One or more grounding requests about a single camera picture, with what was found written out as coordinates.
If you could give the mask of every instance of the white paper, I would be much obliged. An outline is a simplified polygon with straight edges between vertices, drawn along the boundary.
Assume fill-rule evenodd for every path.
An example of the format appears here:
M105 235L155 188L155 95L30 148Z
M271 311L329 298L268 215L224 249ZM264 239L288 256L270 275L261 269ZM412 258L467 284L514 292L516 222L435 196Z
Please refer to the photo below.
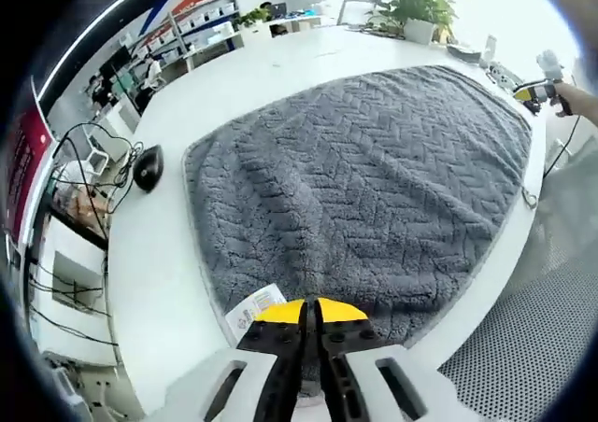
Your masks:
M270 284L258 289L245 298L239 305L226 314L228 323L237 341L240 341L253 320L270 305L286 303L287 300L276 284Z

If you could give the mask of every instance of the plant pot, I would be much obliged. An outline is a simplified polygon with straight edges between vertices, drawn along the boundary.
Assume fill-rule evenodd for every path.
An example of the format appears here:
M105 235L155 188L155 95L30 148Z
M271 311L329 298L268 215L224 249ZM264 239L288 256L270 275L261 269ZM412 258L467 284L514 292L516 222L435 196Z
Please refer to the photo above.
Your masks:
M405 39L427 46L432 41L435 25L431 22L407 19L403 32Z

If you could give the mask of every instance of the metal mesh floor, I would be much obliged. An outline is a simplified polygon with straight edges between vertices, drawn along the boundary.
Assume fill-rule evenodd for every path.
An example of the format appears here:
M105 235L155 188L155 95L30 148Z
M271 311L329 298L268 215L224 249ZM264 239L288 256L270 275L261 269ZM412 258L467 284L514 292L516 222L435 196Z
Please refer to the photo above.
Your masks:
M440 372L490 419L536 420L584 354L598 319L598 144L545 180L505 291Z

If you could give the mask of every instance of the gray towel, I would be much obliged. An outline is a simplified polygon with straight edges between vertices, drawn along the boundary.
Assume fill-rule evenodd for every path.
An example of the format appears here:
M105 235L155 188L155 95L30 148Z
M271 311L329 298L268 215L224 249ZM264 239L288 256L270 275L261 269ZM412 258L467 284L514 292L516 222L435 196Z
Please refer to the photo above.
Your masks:
M276 283L356 305L403 343L468 285L530 143L522 116L442 66L339 79L230 122L185 165L219 306Z

